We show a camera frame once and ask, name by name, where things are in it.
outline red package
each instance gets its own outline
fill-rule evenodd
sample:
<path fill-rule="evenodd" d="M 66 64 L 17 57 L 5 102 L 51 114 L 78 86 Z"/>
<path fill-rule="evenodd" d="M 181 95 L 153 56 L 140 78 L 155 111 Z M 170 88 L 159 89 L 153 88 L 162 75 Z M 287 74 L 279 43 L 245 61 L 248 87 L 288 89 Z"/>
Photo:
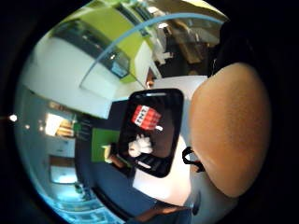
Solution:
<path fill-rule="evenodd" d="M 154 130 L 161 115 L 147 105 L 138 105 L 132 117 L 132 122 L 144 130 Z"/>

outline white figurine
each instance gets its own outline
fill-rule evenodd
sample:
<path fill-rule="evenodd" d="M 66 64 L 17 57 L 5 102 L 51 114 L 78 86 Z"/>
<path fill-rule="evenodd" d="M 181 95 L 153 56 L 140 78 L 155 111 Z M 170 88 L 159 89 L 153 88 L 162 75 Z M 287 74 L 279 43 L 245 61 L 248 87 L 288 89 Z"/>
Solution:
<path fill-rule="evenodd" d="M 128 152 L 131 157 L 140 156 L 142 152 L 150 154 L 152 152 L 150 138 L 138 134 L 136 140 L 129 143 Z"/>

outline person's hand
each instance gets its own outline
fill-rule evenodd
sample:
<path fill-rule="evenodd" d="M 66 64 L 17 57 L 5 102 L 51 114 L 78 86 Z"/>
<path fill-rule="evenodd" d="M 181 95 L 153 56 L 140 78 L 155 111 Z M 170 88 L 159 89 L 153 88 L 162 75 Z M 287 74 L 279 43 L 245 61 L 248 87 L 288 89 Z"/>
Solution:
<path fill-rule="evenodd" d="M 135 219 L 140 222 L 145 222 L 150 220 L 151 218 L 162 215 L 162 214 L 170 214 L 173 212 L 181 211 L 184 209 L 188 209 L 188 207 L 181 207 L 181 206 L 175 206 L 172 204 L 159 204 L 156 203 L 153 207 L 151 207 L 150 210 L 144 212 L 143 214 L 137 216 Z"/>
<path fill-rule="evenodd" d="M 155 211 L 156 215 L 160 215 L 160 214 L 169 214 L 169 213 L 178 212 L 181 210 L 188 209 L 188 207 L 176 206 L 176 205 L 172 205 L 172 204 L 161 205 L 161 204 L 156 203 L 152 209 Z"/>

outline fisheye lens view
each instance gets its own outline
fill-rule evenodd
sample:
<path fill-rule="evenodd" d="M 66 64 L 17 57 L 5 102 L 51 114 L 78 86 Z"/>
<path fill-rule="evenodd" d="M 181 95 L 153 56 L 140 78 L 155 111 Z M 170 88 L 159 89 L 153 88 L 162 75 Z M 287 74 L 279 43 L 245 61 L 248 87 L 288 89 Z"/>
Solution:
<path fill-rule="evenodd" d="M 68 223 L 232 212 L 263 167 L 272 116 L 252 45 L 233 29 L 188 0 L 93 0 L 49 29 L 10 119 L 46 205 Z"/>

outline brown seat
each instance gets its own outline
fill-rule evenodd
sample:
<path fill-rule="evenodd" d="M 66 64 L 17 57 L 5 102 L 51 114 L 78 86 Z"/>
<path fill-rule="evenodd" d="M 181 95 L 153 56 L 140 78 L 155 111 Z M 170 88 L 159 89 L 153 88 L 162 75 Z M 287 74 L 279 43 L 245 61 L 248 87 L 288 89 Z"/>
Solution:
<path fill-rule="evenodd" d="M 192 96 L 192 149 L 224 194 L 244 193 L 260 172 L 271 126 L 269 99 L 254 68 L 222 68 Z"/>

